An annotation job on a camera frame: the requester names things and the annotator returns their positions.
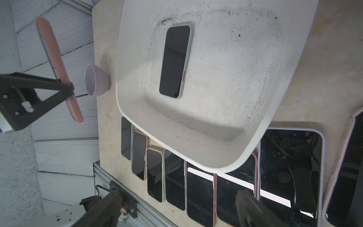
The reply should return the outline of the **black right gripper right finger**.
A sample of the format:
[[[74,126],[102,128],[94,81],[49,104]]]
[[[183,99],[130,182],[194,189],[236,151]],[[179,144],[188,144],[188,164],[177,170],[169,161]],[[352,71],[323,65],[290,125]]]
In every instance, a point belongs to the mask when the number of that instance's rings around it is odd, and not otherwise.
[[[247,190],[237,191],[235,206],[241,227],[287,227]]]

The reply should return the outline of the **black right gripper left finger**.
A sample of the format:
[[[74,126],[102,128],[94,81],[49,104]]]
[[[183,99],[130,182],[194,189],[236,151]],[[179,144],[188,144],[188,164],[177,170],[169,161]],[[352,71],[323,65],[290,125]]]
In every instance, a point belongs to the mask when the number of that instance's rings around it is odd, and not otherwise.
[[[75,227],[116,227],[123,207],[123,198],[117,191],[111,191],[104,198],[91,196],[80,203],[86,213]]]

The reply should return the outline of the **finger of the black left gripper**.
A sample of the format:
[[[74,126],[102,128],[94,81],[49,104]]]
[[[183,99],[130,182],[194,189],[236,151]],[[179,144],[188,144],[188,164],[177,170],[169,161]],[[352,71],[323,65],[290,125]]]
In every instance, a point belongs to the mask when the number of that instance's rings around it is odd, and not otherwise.
[[[56,93],[41,100],[36,89]],[[1,131],[20,131],[71,98],[73,84],[15,72],[1,75]]]

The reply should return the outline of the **black phone cream case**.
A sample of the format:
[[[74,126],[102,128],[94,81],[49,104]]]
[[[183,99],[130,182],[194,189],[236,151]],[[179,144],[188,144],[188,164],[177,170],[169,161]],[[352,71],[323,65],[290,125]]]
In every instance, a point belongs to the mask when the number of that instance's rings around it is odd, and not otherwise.
[[[156,201],[165,200],[164,152],[156,148],[147,148],[147,192]]]

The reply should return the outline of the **black phone pink case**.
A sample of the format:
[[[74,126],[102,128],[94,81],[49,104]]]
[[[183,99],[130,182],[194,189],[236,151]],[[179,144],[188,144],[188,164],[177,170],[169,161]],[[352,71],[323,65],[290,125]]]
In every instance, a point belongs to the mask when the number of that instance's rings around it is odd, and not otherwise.
[[[363,109],[348,119],[323,204],[323,219],[333,227],[363,225]]]
[[[204,227],[214,226],[214,176],[186,164],[187,214]]]

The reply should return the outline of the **black phone pink edge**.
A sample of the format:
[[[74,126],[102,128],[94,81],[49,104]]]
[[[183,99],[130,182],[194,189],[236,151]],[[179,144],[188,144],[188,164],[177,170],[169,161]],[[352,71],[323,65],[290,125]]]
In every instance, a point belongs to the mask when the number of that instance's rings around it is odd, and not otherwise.
[[[309,128],[270,127],[259,142],[258,200],[289,227],[321,224],[325,145]]]

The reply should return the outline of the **cracked phone pink case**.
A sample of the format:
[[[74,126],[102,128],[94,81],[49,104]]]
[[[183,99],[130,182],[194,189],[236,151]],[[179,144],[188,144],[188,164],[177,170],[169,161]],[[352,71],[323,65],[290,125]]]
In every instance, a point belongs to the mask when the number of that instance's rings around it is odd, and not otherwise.
[[[146,151],[149,137],[139,130],[133,133],[131,170],[140,180],[146,179]]]

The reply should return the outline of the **black phone green case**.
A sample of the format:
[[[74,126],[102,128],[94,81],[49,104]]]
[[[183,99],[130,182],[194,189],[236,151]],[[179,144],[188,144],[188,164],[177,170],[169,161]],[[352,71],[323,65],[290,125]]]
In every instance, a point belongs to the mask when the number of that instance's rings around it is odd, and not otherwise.
[[[165,198],[182,211],[186,207],[184,164],[182,158],[164,150]]]

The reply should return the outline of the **black phone lilac case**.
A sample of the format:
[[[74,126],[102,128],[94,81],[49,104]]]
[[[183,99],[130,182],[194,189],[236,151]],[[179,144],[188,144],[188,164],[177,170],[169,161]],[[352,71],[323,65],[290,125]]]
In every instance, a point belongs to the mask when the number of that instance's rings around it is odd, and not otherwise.
[[[122,117],[121,153],[127,160],[131,160],[132,133],[132,124],[125,117]]]

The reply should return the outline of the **white plastic storage box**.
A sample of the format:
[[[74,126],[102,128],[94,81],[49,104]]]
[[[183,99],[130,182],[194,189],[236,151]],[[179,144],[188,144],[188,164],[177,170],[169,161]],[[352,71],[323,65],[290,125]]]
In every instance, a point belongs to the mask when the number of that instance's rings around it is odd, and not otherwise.
[[[241,166],[282,101],[317,1],[126,1],[116,70],[122,115],[210,173]],[[159,91],[167,30],[189,25],[180,98]]]

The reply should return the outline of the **black phone mint case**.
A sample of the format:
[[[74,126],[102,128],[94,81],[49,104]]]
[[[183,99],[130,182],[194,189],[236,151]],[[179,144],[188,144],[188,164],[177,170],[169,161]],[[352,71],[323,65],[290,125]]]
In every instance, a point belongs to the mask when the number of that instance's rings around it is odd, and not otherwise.
[[[193,39],[193,26],[179,23],[165,37],[159,93],[174,99],[182,96]]]

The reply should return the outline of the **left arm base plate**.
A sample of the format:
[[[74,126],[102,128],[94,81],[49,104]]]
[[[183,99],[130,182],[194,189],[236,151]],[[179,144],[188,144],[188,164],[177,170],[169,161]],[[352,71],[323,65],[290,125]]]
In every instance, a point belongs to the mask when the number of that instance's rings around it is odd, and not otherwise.
[[[125,212],[132,218],[136,218],[138,210],[137,209],[138,203],[136,199],[130,193],[128,193],[127,190],[119,186],[115,181],[110,181],[110,189],[116,190],[122,197],[123,208],[125,209]]]

